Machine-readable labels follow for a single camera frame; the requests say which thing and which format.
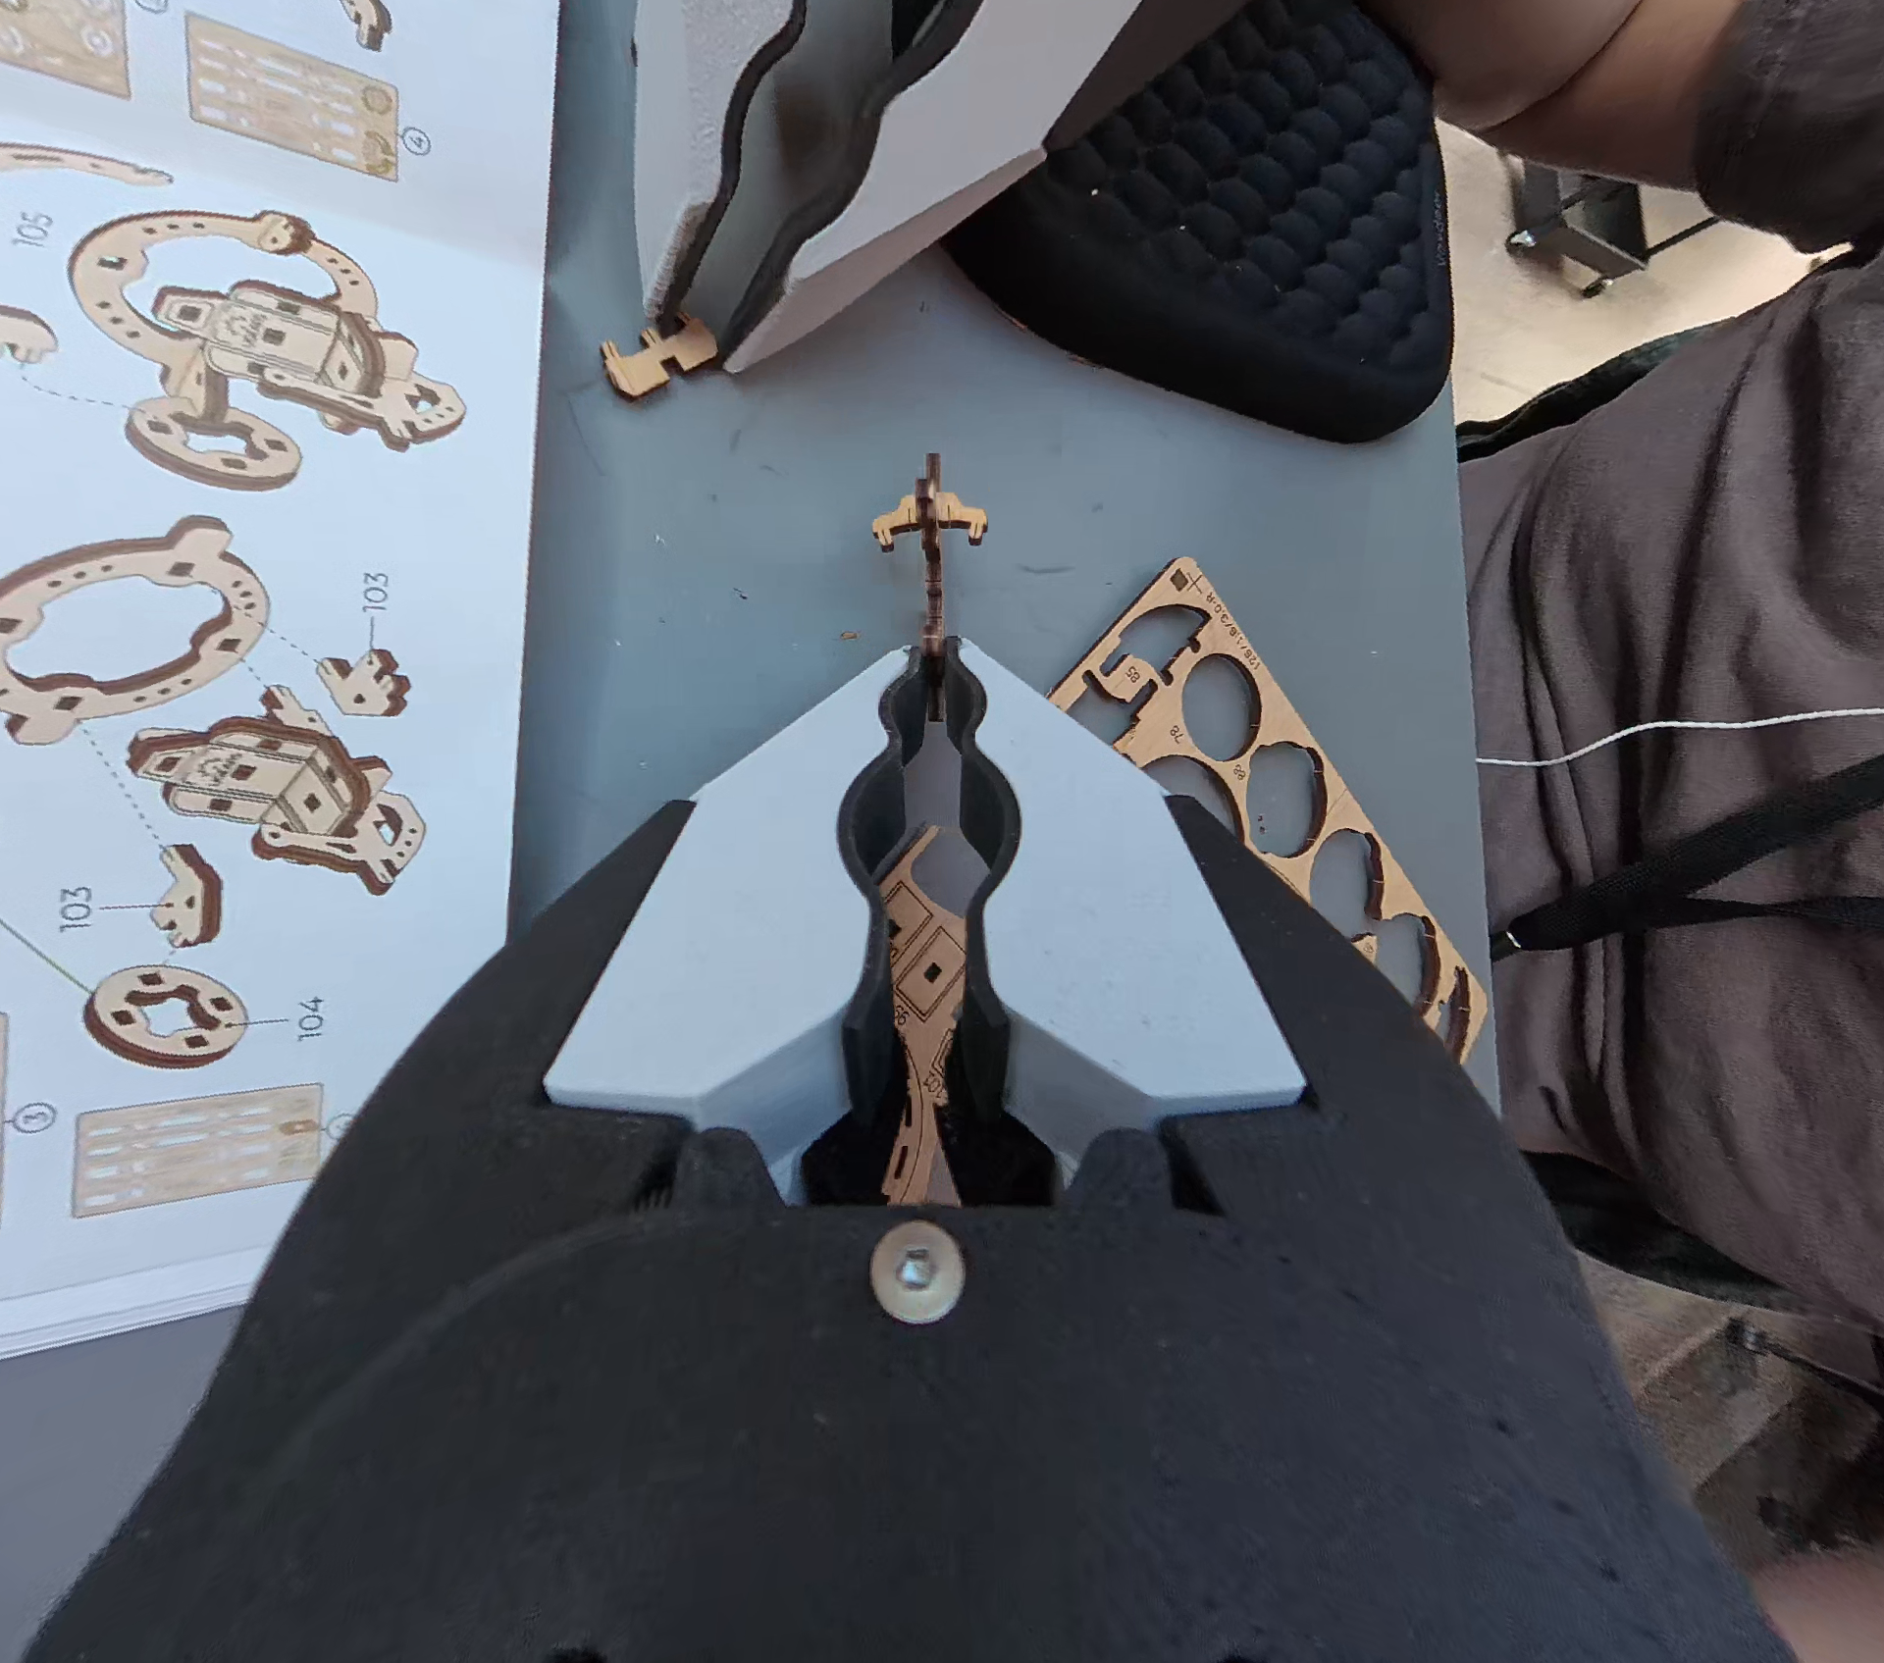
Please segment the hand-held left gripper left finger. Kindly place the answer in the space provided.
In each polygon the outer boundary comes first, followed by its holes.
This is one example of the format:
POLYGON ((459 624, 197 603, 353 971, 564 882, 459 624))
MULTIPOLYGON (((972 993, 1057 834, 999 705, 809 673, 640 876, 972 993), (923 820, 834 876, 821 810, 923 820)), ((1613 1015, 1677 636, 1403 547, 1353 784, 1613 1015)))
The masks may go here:
POLYGON ((736 1130, 770 1175, 897 1066, 874 876, 906 836, 925 736, 923 650, 897 650, 693 793, 544 1087, 564 1106, 736 1130))

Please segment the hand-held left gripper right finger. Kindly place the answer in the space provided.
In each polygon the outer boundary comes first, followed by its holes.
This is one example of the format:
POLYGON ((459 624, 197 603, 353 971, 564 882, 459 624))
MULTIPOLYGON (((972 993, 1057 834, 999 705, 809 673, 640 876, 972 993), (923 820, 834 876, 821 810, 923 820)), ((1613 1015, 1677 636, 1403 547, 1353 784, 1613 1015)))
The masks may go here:
POLYGON ((1289 1106, 1303 1073, 1158 784, 946 641, 972 902, 964 1076, 1080 1175, 1098 1135, 1289 1106))

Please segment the small notched wooden part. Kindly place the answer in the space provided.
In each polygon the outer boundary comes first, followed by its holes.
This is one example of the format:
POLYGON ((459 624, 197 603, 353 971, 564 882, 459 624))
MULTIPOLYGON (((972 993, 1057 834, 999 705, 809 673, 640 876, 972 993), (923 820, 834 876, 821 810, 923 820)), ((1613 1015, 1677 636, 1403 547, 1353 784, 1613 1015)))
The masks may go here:
POLYGON ((623 403, 640 403, 666 380, 720 365, 720 335, 701 318, 673 318, 673 325, 640 325, 639 345, 603 342, 601 365, 623 403))

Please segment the narrow wooden sheet round holes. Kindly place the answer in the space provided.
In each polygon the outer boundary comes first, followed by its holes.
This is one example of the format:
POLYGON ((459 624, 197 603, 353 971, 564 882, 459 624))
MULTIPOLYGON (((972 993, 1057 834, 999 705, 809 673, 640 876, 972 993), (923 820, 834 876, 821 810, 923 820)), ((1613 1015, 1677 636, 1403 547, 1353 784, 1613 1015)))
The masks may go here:
POLYGON ((1123 715, 1115 754, 1127 754, 1134 768, 1153 768, 1153 764, 1201 768, 1227 793, 1235 836, 1301 902, 1314 902, 1314 866, 1325 859, 1325 847, 1339 847, 1344 834, 1361 836, 1365 907, 1361 907, 1361 932, 1350 932, 1350 946, 1374 961, 1383 960, 1374 927, 1421 921, 1410 1011, 1446 1042, 1446 1052, 1453 1066, 1474 1061, 1474 1046, 1494 1019, 1485 983, 1474 979, 1460 946, 1446 932, 1446 921, 1422 907, 1422 897, 1410 890, 1410 876, 1398 869, 1398 859, 1374 834, 1365 804, 1339 772, 1327 751, 1314 736, 1303 715, 1287 699, 1287 684, 1252 654, 1250 633, 1235 624, 1235 612, 1225 603, 1225 594, 1207 586, 1207 575, 1191 554, 1163 559, 1140 586, 1140 601, 1052 684, 1052 705, 1073 715, 1081 693, 1098 693, 1123 715), (1140 620, 1163 620, 1163 612, 1196 620, 1196 633, 1170 654, 1134 654, 1127 633, 1140 620), (1207 754, 1196 743, 1196 729, 1188 722, 1188 684, 1207 662, 1227 662, 1250 684, 1250 705, 1252 705, 1252 729, 1235 754, 1207 754), (1287 850, 1277 836, 1258 836, 1258 828, 1252 828, 1252 754, 1258 751, 1303 751, 1303 764, 1314 764, 1314 810, 1303 810, 1303 847, 1301 850, 1287 850))

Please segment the black honeycomb wrist rest pad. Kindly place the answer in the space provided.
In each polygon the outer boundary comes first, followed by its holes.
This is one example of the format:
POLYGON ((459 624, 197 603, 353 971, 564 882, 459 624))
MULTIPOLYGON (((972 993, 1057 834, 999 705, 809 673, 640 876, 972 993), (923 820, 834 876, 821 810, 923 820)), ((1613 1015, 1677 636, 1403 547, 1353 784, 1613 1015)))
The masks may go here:
POLYGON ((1353 0, 1250 0, 946 254, 1073 361, 1314 444, 1448 380, 1431 79, 1353 0))

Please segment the white thread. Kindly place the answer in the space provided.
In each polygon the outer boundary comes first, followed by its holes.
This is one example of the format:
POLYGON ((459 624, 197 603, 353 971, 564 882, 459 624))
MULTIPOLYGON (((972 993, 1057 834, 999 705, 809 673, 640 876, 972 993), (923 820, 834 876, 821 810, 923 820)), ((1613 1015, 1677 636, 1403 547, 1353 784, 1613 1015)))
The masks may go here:
POLYGON ((1544 772, 1544 768, 1572 768, 1580 754, 1620 751, 1633 736, 1699 736, 1699 729, 1736 736, 1736 729, 1796 729, 1796 722, 1847 722, 1847 720, 1884 720, 1884 705, 1824 705, 1824 715, 1769 715, 1769 720, 1644 720, 1644 722, 1609 729, 1564 754, 1474 754, 1474 768, 1544 772))

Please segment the assembly instruction booklet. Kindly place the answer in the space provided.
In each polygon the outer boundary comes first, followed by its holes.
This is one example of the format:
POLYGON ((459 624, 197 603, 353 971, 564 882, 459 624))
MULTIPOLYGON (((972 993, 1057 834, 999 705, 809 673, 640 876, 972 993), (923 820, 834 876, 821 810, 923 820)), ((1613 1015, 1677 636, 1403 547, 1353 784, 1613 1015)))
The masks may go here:
POLYGON ((503 932, 564 0, 6 0, 6 1355, 238 1302, 503 932))

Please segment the metal wheeled stand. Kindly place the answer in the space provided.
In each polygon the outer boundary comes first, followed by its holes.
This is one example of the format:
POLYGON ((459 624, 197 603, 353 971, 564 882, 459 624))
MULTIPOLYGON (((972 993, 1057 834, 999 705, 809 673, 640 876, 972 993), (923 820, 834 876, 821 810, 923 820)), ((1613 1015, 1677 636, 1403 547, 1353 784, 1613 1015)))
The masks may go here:
POLYGON ((1681 237, 1699 237, 1711 225, 1720 218, 1697 215, 1686 225, 1649 237, 1636 180, 1520 156, 1508 254, 1533 266, 1554 258, 1587 272, 1580 300, 1592 300, 1620 276, 1649 272, 1649 258, 1677 254, 1681 237))

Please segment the large wooden part sheet frame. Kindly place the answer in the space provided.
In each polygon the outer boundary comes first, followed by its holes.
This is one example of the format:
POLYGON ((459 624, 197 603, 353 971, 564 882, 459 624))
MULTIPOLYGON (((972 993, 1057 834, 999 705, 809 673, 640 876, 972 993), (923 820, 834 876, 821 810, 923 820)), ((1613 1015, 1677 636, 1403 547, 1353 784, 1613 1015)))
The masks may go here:
POLYGON ((886 1144, 881 1206, 957 1206, 942 1118, 949 1106, 949 1036, 964 1011, 964 921, 923 890, 942 828, 917 828, 881 869, 897 1036, 906 1061, 906 1106, 886 1144))

